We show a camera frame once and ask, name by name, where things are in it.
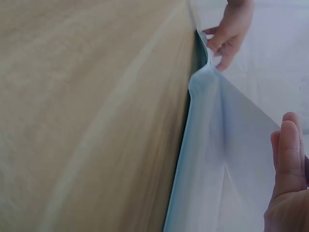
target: light wood panel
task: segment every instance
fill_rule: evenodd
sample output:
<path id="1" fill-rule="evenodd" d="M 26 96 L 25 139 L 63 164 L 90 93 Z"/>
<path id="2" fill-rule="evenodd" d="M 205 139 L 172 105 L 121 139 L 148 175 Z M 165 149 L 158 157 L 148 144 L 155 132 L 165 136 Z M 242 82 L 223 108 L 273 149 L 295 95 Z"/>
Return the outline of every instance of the light wood panel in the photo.
<path id="1" fill-rule="evenodd" d="M 0 231 L 160 231 L 193 55 L 184 0 L 0 1 Z"/>

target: light blue sheet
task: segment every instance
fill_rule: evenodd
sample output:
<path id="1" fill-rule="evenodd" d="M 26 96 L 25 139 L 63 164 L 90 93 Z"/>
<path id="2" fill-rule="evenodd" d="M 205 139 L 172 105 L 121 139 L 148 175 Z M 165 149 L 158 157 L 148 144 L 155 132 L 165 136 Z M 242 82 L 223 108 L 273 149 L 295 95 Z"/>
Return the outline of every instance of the light blue sheet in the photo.
<path id="1" fill-rule="evenodd" d="M 213 67 L 206 36 L 199 36 L 207 63 L 189 83 L 189 114 L 164 231 L 263 231 L 275 177 L 270 135 L 279 126 Z M 231 187 L 224 193 L 227 181 Z M 239 208 L 235 217 L 233 210 L 225 216 L 231 192 Z"/>

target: white surface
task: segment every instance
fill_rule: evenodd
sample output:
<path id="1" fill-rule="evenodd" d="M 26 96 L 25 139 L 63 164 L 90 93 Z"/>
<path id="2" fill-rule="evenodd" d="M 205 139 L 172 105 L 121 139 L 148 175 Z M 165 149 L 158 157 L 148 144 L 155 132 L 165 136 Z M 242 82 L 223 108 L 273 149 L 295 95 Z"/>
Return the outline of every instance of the white surface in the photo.
<path id="1" fill-rule="evenodd" d="M 224 1 L 199 2 L 201 27 L 217 26 Z M 256 1 L 248 35 L 224 76 L 276 123 L 294 111 L 309 129 L 309 1 L 290 2 Z"/>

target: hand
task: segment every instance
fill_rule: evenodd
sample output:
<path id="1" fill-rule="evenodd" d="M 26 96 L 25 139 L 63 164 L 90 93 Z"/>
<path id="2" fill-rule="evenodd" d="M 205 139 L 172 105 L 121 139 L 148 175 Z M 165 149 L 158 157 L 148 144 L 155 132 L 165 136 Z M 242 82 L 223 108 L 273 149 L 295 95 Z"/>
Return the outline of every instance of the hand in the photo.
<path id="1" fill-rule="evenodd" d="M 208 40 L 207 47 L 215 56 L 222 56 L 221 62 L 217 65 L 217 69 L 221 72 L 230 65 L 239 51 L 251 24 L 254 9 L 253 0 L 228 2 L 220 25 L 204 31 L 207 35 L 213 35 Z"/>
<path id="2" fill-rule="evenodd" d="M 264 214 L 265 232 L 309 231 L 309 190 L 302 138 L 302 129 L 294 113 L 286 113 L 281 131 L 271 135 L 276 177 Z"/>

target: wooden surface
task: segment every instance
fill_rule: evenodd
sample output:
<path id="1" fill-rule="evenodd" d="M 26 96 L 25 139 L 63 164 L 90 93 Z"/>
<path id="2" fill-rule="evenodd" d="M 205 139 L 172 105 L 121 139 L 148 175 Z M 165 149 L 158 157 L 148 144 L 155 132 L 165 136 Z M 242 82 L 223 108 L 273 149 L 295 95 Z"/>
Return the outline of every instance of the wooden surface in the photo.
<path id="1" fill-rule="evenodd" d="M 193 48 L 184 0 L 0 0 L 0 231 L 161 231 Z"/>

